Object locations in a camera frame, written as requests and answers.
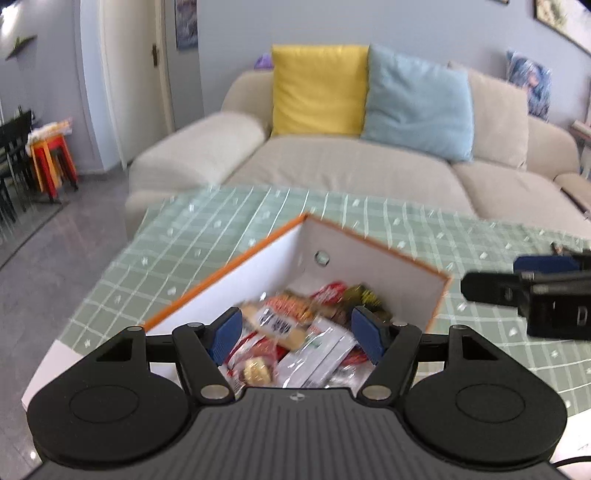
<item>white door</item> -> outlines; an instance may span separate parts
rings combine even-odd
[[[101,0],[103,72],[124,165],[170,132],[154,0]]]

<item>stacked stools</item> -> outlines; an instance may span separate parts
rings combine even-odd
[[[31,146],[31,153],[39,188],[47,192],[51,202],[57,198],[57,189],[63,177],[68,179],[75,190],[78,189],[76,167],[62,134],[35,142]]]

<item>door handle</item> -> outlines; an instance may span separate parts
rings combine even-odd
[[[158,68],[158,46],[152,43],[152,60],[154,61],[154,68]]]

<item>snack package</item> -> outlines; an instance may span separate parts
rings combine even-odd
[[[325,388],[350,388],[353,396],[374,371],[372,362],[362,364],[339,365],[329,378]]]
[[[351,321],[351,313],[358,306],[363,306],[372,312],[376,317],[389,323],[392,314],[382,305],[382,301],[368,286],[360,284],[347,288],[342,295],[339,305],[346,311],[348,322]]]
[[[361,347],[356,346],[332,373],[324,387],[350,388],[355,396],[372,371],[374,371],[372,362],[369,361]]]
[[[311,301],[288,293],[282,293],[265,300],[265,305],[280,315],[293,318],[298,324],[309,326],[316,312],[311,308]]]
[[[251,328],[275,340],[282,347],[297,350],[304,345],[306,329],[293,318],[280,315],[267,306],[259,308],[257,305],[247,304],[240,309],[242,317]]]
[[[236,396],[245,386],[272,387],[278,358],[287,351],[257,332],[244,332],[225,362],[226,377]]]
[[[343,286],[343,289],[346,288],[345,284],[338,283]],[[273,308],[279,314],[293,318],[298,324],[305,327],[309,327],[318,315],[340,325],[344,324],[346,320],[345,312],[337,308],[334,303],[325,304],[290,290],[268,298],[265,305]]]
[[[308,329],[305,344],[297,351],[291,351],[277,365],[275,384],[281,388],[301,388],[315,375],[315,378],[327,378],[338,366],[337,359],[346,355],[353,348],[353,337],[347,330],[322,317],[316,317]],[[345,339],[332,360],[321,364],[336,345]]]
[[[352,333],[344,330],[344,334],[335,347],[324,357],[320,365],[304,384],[306,388],[322,388],[337,367],[347,358],[349,352],[357,345]]]
[[[310,298],[323,305],[337,305],[343,299],[343,294],[347,288],[344,282],[335,281],[310,295]]]

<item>box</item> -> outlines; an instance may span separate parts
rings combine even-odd
[[[287,287],[309,294],[335,280],[365,283],[398,320],[427,331],[437,316],[450,277],[384,244],[312,214],[287,223],[187,292],[144,327],[171,333],[189,322],[212,323],[233,305]],[[33,376],[22,403],[82,356],[56,340]],[[153,372],[176,380],[171,364]]]

